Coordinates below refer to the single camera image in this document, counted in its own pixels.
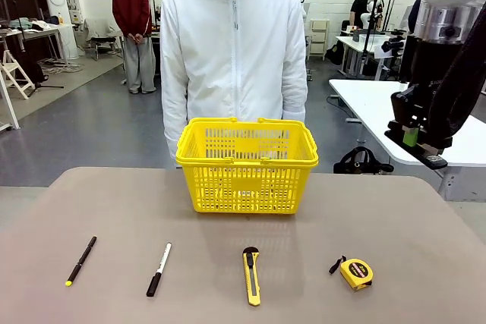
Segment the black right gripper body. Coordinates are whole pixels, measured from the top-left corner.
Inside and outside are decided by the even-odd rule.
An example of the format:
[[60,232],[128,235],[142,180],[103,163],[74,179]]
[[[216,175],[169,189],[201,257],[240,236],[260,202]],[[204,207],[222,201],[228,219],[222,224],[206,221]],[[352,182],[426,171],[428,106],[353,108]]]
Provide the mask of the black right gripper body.
[[455,43],[428,42],[408,36],[402,54],[400,81],[420,84],[442,80],[457,55]]

